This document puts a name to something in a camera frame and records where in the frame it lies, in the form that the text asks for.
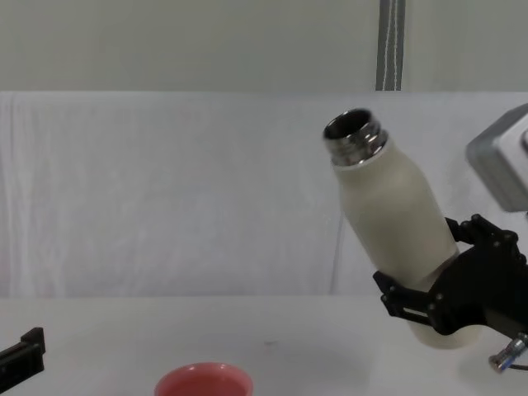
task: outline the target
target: bottle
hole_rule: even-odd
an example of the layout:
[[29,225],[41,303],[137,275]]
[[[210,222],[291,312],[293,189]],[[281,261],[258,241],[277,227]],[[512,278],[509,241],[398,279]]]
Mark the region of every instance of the bottle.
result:
[[[409,289],[429,291],[459,251],[422,171],[394,144],[370,111],[347,111],[323,132],[340,186],[342,211],[374,266]],[[442,336],[409,322],[431,347],[473,341],[479,328]]]

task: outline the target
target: threaded bottle neck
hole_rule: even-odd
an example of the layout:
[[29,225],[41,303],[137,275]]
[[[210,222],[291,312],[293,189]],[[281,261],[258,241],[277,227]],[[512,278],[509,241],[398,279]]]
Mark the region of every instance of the threaded bottle neck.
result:
[[323,132],[332,163],[350,167],[374,157],[387,143],[389,136],[366,109],[345,111],[334,118]]

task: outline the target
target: white wall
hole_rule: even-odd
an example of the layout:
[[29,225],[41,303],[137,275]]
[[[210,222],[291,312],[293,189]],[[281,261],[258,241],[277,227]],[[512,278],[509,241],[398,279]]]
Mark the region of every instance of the white wall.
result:
[[528,91],[528,2],[408,0],[402,89]]
[[371,91],[378,7],[2,0],[0,90]]

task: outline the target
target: pink bowl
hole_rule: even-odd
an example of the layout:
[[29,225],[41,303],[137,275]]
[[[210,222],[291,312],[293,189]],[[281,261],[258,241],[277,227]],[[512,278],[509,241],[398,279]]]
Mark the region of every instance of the pink bowl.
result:
[[225,363],[194,363],[160,379],[154,396],[252,396],[249,375]]

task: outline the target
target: white tabletop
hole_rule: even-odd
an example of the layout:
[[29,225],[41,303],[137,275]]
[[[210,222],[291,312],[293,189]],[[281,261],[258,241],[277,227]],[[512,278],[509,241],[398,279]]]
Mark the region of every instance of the white tabletop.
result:
[[497,375],[507,339],[435,351],[375,297],[0,300],[0,347],[35,326],[45,371],[7,395],[144,396],[179,365],[225,361],[255,396],[526,394],[528,374]]

